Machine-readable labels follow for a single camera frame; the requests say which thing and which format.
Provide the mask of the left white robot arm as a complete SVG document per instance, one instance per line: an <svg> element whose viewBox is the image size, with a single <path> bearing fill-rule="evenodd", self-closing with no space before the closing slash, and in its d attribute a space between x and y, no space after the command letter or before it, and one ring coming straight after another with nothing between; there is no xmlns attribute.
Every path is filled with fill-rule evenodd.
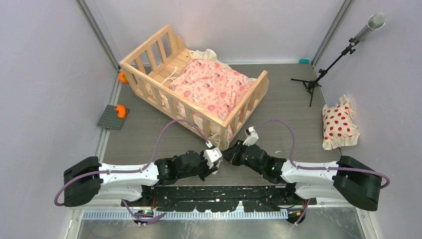
<svg viewBox="0 0 422 239"><path fill-rule="evenodd" d="M100 163L91 156L64 171L64 186L54 199L57 206L78 207L91 200L125 200L147 206L153 194L147 186L167 186L179 179L207 176L218 172L223 160L218 148L200 153L188 151L139 165Z"/></svg>

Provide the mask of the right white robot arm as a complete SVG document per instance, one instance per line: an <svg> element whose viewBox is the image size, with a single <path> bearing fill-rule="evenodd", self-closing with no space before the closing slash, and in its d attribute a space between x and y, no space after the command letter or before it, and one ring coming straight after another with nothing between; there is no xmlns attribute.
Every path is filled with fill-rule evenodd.
<svg viewBox="0 0 422 239"><path fill-rule="evenodd" d="M378 209L382 176L350 156L326 163L295 162L270 156L257 145L238 140L222 152L231 165L244 165L272 184L285 184L284 198L290 204L302 199L346 200L366 211Z"/></svg>

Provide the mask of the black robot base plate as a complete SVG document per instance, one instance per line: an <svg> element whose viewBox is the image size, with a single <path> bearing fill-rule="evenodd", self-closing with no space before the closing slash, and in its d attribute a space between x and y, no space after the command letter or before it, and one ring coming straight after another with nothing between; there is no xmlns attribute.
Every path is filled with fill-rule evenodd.
<svg viewBox="0 0 422 239"><path fill-rule="evenodd" d="M304 199L288 186L142 186L141 198L130 207L148 207L160 212L233 212L243 206L245 212L275 212L294 206L303 207Z"/></svg>

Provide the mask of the pink unicorn print cushion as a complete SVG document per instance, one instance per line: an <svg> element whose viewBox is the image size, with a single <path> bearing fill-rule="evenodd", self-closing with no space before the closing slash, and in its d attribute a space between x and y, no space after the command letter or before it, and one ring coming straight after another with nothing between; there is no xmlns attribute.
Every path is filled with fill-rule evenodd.
<svg viewBox="0 0 422 239"><path fill-rule="evenodd" d="M188 62L182 67L171 66L172 72L159 83L206 113L225 121L256 79L218 61L211 49L191 50L187 58Z"/></svg>

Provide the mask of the wooden slatted pet bed frame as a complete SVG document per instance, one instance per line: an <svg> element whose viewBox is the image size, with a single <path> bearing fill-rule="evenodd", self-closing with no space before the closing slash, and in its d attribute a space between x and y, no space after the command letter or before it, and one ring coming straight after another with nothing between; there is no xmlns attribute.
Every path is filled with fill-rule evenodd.
<svg viewBox="0 0 422 239"><path fill-rule="evenodd" d="M268 72L263 71L234 110L221 120L205 109L177 94L163 81L179 76L191 60L184 40L170 25L165 25L120 61L120 66L134 93L172 119L194 122L199 118L201 132L213 145L227 149L244 126L269 86Z"/></svg>

